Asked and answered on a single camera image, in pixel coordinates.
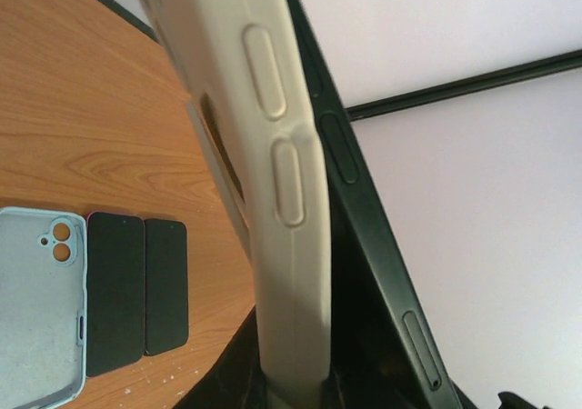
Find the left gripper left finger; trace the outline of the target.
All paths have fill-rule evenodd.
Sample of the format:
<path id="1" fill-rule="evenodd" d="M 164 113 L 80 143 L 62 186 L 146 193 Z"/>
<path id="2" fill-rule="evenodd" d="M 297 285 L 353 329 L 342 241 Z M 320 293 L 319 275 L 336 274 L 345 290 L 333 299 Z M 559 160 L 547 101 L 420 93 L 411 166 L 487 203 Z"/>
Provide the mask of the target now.
<path id="1" fill-rule="evenodd" d="M 267 408 L 255 309 L 248 314 L 211 369 L 176 403 L 175 408 Z"/>

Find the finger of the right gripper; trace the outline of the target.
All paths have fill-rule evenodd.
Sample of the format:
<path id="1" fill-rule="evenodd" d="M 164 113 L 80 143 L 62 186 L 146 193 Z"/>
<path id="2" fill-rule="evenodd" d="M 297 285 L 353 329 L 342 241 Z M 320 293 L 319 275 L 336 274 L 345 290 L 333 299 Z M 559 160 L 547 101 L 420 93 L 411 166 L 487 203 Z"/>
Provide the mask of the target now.
<path id="1" fill-rule="evenodd" d="M 509 391 L 500 392 L 498 395 L 500 401 L 500 409 L 557 409 L 557 408 L 580 408 L 581 403 L 577 402 L 574 405 L 555 405 L 542 404 L 536 405 L 525 399 L 524 397 Z"/>

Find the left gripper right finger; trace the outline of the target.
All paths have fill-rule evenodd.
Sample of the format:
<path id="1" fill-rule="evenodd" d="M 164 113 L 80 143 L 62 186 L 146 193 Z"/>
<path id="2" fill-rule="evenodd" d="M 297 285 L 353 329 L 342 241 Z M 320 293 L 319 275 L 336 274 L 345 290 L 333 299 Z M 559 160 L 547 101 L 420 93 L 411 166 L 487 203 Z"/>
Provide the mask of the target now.
<path id="1" fill-rule="evenodd" d="M 332 360 L 348 408 L 472 408 L 447 372 L 393 238 L 333 235 Z"/>

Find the purple phone black screen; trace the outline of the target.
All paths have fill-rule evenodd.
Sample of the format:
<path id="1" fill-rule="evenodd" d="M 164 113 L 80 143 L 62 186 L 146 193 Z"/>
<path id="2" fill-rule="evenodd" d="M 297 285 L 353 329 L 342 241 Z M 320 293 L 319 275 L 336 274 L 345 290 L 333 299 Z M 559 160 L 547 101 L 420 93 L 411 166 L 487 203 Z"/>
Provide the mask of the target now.
<path id="1" fill-rule="evenodd" d="M 137 362 L 145 351 L 145 226 L 125 214 L 87 218 L 86 374 Z"/>

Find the light blue phone case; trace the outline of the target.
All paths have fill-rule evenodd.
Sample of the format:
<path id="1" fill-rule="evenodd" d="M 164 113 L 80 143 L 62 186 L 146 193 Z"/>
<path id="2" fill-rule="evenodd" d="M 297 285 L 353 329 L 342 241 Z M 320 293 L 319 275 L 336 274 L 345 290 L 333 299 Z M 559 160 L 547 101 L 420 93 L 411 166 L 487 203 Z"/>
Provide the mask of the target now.
<path id="1" fill-rule="evenodd" d="M 86 375 L 85 219 L 1 210 L 1 405 L 57 408 Z"/>

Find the white phone case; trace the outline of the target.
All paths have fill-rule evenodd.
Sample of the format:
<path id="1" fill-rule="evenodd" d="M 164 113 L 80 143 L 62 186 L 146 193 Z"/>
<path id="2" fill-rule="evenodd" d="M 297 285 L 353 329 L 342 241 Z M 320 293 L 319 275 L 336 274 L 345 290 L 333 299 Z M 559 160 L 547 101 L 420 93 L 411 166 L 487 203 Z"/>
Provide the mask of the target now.
<path id="1" fill-rule="evenodd" d="M 272 408 L 317 408 L 330 372 L 326 165 L 287 0 L 140 0 L 251 264 Z"/>

